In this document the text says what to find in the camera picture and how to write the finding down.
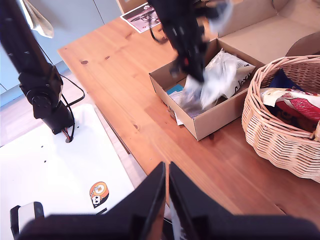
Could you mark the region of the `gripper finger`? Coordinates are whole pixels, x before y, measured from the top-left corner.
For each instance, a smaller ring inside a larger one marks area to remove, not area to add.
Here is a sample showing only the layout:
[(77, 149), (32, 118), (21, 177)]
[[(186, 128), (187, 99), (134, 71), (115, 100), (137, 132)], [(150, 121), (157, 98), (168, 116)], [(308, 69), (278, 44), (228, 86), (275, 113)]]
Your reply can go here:
[(232, 214), (204, 193), (174, 162), (169, 164), (169, 195), (186, 240), (230, 240)]
[(176, 77), (180, 72), (190, 75), (198, 83), (204, 83), (204, 64), (205, 64), (205, 51), (200, 51), (192, 56), (187, 56), (182, 52), (177, 52), (177, 57), (173, 61), (170, 74)]
[(166, 165), (160, 162), (141, 184), (106, 213), (107, 240), (160, 240), (166, 198)]

